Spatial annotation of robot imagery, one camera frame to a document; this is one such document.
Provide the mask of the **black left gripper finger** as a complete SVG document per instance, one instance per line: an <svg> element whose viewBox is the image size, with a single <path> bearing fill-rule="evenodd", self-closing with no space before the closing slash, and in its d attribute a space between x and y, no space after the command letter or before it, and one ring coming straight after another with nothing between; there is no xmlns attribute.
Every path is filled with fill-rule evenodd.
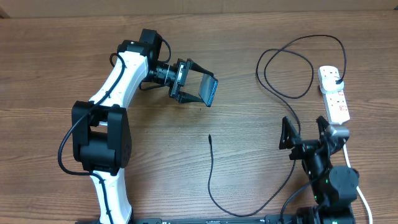
<svg viewBox="0 0 398 224"><path fill-rule="evenodd" d="M193 70L195 72L207 74L207 75L210 75L211 77L214 76L214 73L212 73L209 70L201 67L199 64L195 63L192 59L188 59L188 61L190 62L189 70Z"/></svg>
<svg viewBox="0 0 398 224"><path fill-rule="evenodd" d="M192 103L192 102L199 102L202 103L203 100L197 96L191 95L189 93L185 93L183 91L180 91L178 93L178 102L179 103Z"/></svg>

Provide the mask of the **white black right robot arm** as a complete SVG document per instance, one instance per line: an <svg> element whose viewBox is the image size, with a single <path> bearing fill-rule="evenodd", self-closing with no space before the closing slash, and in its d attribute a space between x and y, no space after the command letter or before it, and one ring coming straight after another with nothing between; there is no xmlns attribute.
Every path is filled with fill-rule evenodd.
<svg viewBox="0 0 398 224"><path fill-rule="evenodd" d="M308 183L283 204L281 223L355 223L351 203L357 199L359 172L348 166L333 166L331 156L341 151L350 137L345 126L317 118L319 138L303 140L288 117L282 118L280 149L290 149L289 159L301 161ZM316 206L298 208L284 215L287 205L307 187L312 188Z"/></svg>

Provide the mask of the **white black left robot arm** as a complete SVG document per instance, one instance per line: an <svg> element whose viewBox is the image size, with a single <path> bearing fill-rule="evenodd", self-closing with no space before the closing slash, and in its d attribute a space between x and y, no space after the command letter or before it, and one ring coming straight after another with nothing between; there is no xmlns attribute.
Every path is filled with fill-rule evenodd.
<svg viewBox="0 0 398 224"><path fill-rule="evenodd" d="M72 108L73 156L91 177L99 202L97 223L132 223L133 208L125 183L125 167L132 152L127 109L143 83L151 89L167 87L179 103L211 106L218 80L192 59L173 65L159 60L166 40L156 31L143 29L138 41L124 40L111 54L109 77L89 101L76 101Z"/></svg>

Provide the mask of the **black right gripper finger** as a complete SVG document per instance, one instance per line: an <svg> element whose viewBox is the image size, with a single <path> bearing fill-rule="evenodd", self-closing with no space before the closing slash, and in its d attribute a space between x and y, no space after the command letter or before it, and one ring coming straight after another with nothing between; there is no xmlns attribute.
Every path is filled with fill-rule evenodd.
<svg viewBox="0 0 398 224"><path fill-rule="evenodd" d="M288 117L282 118L282 132L280 135L279 149L291 149L301 141L299 133L294 128Z"/></svg>
<svg viewBox="0 0 398 224"><path fill-rule="evenodd" d="M327 127L330 125L329 122L323 117L323 116L319 116L316 119L317 125L318 125L318 132L320 137L325 135L325 131L327 129Z"/></svg>

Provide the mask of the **Samsung Galaxy smartphone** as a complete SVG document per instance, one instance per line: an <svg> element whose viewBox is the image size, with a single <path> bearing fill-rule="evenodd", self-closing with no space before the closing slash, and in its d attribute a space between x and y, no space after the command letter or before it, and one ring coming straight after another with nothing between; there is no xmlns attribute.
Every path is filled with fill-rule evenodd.
<svg viewBox="0 0 398 224"><path fill-rule="evenodd" d="M217 87L218 80L215 77L209 74L203 75L199 89L199 96L207 107L212 105Z"/></svg>

